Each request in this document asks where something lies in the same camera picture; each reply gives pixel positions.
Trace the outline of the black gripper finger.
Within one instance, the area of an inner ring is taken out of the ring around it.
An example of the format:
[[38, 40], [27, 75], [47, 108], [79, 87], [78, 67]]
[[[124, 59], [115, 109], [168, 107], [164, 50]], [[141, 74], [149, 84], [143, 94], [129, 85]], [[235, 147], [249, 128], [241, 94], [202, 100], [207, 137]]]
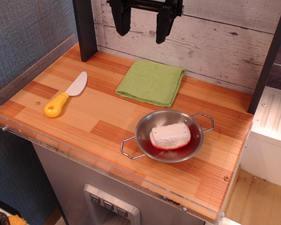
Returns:
[[177, 17], [176, 10], [172, 9], [159, 9], [157, 14], [156, 26], [156, 43], [161, 44], [165, 41], [166, 37], [170, 34], [174, 19]]
[[126, 35], [130, 30], [131, 7], [126, 3], [110, 3], [110, 7], [117, 33]]

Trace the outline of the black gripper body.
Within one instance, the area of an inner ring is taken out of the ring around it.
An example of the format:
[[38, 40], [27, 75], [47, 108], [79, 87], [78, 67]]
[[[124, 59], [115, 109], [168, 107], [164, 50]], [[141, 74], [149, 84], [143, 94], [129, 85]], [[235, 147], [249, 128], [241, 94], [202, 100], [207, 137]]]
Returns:
[[107, 0], [106, 2], [111, 7], [135, 8], [158, 13], [165, 10], [174, 16], [181, 16], [184, 12], [182, 0]]

